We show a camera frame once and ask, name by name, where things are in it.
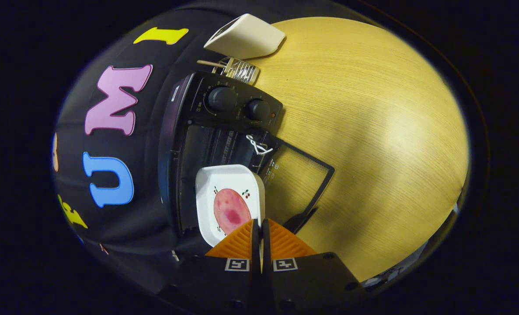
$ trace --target white plate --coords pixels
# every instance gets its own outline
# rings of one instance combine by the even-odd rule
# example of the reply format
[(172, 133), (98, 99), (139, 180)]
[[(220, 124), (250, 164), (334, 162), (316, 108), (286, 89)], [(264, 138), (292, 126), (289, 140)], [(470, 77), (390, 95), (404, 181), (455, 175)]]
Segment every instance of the white plate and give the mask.
[(237, 192), (246, 203), (251, 218), (258, 220), (259, 226), (265, 217), (265, 187), (257, 174), (240, 164), (200, 169), (195, 178), (197, 219), (201, 235), (212, 247), (226, 237), (217, 223), (214, 210), (216, 194), (223, 189)]

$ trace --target food item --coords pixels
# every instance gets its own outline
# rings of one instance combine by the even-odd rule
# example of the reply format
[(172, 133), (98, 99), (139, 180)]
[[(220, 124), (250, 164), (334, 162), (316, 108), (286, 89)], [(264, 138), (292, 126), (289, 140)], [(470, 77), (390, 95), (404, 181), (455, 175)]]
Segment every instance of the food item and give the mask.
[(213, 209), (215, 219), (226, 235), (251, 220), (251, 213), (244, 199), (229, 188), (217, 192)]

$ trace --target round table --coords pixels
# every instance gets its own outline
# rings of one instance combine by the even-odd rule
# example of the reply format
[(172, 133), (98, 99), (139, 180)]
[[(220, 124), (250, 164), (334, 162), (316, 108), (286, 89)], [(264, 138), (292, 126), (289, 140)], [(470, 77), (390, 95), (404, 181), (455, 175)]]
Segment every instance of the round table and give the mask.
[(247, 61), (286, 109), (277, 137), (335, 167), (297, 236), (364, 281), (452, 211), (470, 159), (463, 115), (433, 66), (387, 30), (332, 17), (273, 25), (287, 36), (279, 50)]

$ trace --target pink letter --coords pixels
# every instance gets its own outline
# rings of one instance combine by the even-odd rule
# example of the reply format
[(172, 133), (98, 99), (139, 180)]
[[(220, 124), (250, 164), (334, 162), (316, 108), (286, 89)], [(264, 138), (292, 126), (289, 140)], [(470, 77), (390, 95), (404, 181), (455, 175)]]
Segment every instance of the pink letter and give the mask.
[(97, 84), (99, 90), (108, 97), (86, 112), (85, 133), (90, 134), (96, 128), (107, 128), (123, 130), (126, 136), (130, 136), (135, 129), (135, 113), (129, 111), (123, 116), (113, 114), (137, 104), (137, 99), (121, 88), (129, 87), (135, 92), (141, 91), (152, 71), (151, 64), (128, 69), (108, 66)]

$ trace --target dark background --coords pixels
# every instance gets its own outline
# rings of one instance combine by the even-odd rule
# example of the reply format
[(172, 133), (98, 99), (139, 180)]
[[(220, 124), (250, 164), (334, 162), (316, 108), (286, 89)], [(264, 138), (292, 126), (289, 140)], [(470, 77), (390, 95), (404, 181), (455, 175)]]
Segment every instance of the dark background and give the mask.
[[(0, 314), (173, 313), (83, 249), (55, 203), (47, 152), (80, 70), (181, 3), (0, 1)], [(370, 4), (426, 38), (465, 76), (487, 121), (491, 180), (479, 215), (358, 313), (519, 314), (519, 2)]]

